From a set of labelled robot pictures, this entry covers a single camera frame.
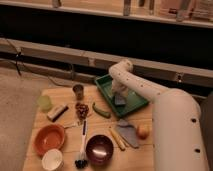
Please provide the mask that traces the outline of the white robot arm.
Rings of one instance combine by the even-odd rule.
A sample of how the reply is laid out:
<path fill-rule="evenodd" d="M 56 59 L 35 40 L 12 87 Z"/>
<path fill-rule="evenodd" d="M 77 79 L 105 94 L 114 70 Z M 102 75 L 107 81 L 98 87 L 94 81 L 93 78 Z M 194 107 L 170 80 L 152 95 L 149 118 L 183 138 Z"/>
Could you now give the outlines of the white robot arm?
<path fill-rule="evenodd" d="M 113 89 L 128 87 L 153 103 L 154 171 L 210 171 L 200 126 L 201 108 L 186 91 L 138 77 L 124 59 L 108 72 Z"/>

